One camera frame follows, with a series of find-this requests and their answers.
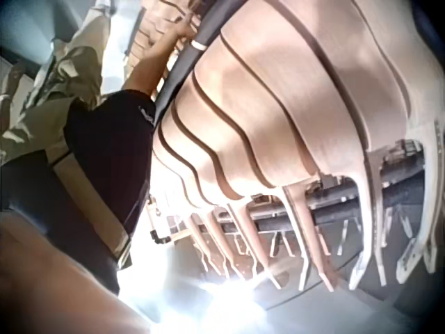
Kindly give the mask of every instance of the hand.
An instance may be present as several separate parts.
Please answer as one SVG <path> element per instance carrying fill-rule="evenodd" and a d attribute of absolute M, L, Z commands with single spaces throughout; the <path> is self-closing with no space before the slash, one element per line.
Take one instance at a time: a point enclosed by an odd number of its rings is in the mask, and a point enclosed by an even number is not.
<path fill-rule="evenodd" d="M 23 77 L 24 70 L 24 66 L 21 63 L 17 63 L 11 67 L 8 75 L 6 75 L 5 79 L 3 80 L 1 94 L 7 94 L 14 97 L 14 94 L 19 88 L 20 79 Z"/>
<path fill-rule="evenodd" d="M 192 17 L 193 13 L 189 13 L 185 16 L 185 18 L 183 18 L 182 21 L 179 21 L 174 25 L 175 33 L 179 38 L 187 38 L 188 40 L 195 38 L 196 32 L 190 25 Z"/>

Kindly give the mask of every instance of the khaki pants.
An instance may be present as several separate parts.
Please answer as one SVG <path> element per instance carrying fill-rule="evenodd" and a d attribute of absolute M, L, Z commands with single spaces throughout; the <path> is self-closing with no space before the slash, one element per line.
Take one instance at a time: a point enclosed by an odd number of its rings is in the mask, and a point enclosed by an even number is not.
<path fill-rule="evenodd" d="M 92 7 L 71 42 L 55 51 L 39 70 L 22 112 L 47 100 L 79 97 L 91 109 L 99 103 L 102 61 L 111 20 L 103 8 Z"/>

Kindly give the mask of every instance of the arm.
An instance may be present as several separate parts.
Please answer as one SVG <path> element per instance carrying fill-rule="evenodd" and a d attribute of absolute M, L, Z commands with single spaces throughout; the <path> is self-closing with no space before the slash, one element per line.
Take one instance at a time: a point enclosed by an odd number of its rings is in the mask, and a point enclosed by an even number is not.
<path fill-rule="evenodd" d="M 19 82 L 24 73 L 24 68 L 21 65 L 14 65 L 11 71 L 6 75 L 1 85 L 0 91 L 0 136 L 9 129 L 10 124 L 10 108 Z"/>
<path fill-rule="evenodd" d="M 168 59 L 180 38 L 193 39 L 195 32 L 190 27 L 192 15 L 176 23 L 151 48 L 145 51 L 144 58 L 137 64 L 122 89 L 138 90 L 151 95 L 161 80 Z"/>
<path fill-rule="evenodd" d="M 145 319 L 17 214 L 0 217 L 0 268 L 0 310 L 15 307 L 26 333 L 149 333 Z"/>

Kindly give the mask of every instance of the person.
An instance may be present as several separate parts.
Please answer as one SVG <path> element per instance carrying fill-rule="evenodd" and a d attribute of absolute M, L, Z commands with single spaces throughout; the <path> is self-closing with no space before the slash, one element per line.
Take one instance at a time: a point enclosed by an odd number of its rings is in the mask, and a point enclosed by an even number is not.
<path fill-rule="evenodd" d="M 12 222 L 22 221 L 17 223 L 22 227 L 23 220 L 29 222 L 55 249 L 118 294 L 116 273 L 125 262 L 149 190 L 155 112 L 150 95 L 178 39 L 192 39 L 195 33 L 191 15 L 174 24 L 145 51 L 122 90 L 100 104 L 102 59 L 113 11 L 111 1 L 97 0 L 72 40 L 54 50 L 39 71 L 11 127 L 6 124 L 20 70 L 14 68 L 6 79 L 0 100 L 0 205 L 2 224 L 14 228 Z M 37 238 L 36 233 L 28 236 Z M 24 242 L 27 248 L 33 245 Z M 1 256 L 15 258 L 13 249 L 2 244 Z M 12 263 L 5 261 L 1 275 L 8 275 Z M 16 267 L 33 266 L 24 256 L 17 261 Z M 47 269 L 33 275 L 48 279 Z M 19 275 L 9 274 L 14 282 Z"/>

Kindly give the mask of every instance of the black shirt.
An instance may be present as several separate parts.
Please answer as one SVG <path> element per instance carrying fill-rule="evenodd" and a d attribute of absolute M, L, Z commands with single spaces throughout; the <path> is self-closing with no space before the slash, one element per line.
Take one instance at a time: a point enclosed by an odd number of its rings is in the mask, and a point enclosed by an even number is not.
<path fill-rule="evenodd" d="M 65 138 L 102 200 L 133 233 L 149 190 L 155 105 L 123 90 L 89 111 L 73 103 Z"/>

